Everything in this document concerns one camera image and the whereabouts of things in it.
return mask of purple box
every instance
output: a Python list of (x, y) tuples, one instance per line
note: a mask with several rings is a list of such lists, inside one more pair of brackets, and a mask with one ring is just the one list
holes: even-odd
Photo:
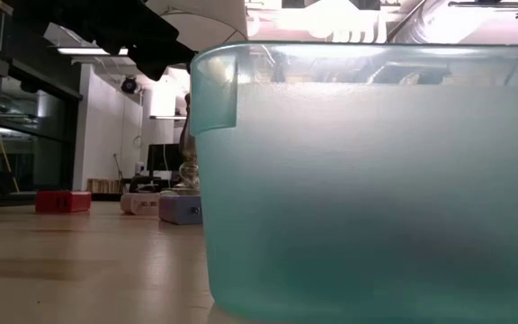
[(201, 197), (191, 195), (162, 196), (159, 218), (177, 225), (202, 224)]

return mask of red box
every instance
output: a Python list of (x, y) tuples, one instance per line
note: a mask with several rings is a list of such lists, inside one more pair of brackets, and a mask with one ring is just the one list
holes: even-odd
[(91, 193), (87, 192), (38, 192), (35, 198), (36, 212), (85, 212), (91, 208)]

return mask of translucent plastic bin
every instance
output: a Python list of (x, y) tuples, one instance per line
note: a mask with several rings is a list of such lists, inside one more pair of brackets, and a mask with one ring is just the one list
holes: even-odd
[(191, 132), (220, 307), (518, 323), (518, 47), (212, 49)]

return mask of white wall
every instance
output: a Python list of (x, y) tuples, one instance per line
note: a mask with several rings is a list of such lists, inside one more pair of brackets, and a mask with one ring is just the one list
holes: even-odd
[(74, 190), (85, 190), (88, 178), (117, 179), (113, 154), (118, 155), (124, 177), (134, 175), (141, 148), (134, 143), (140, 134), (143, 108), (83, 65), (77, 119)]

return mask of wooden floor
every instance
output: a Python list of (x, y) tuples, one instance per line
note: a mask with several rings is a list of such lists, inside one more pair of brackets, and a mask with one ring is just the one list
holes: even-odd
[(248, 323), (213, 307), (202, 226), (119, 204), (38, 215), (0, 208), (0, 324)]

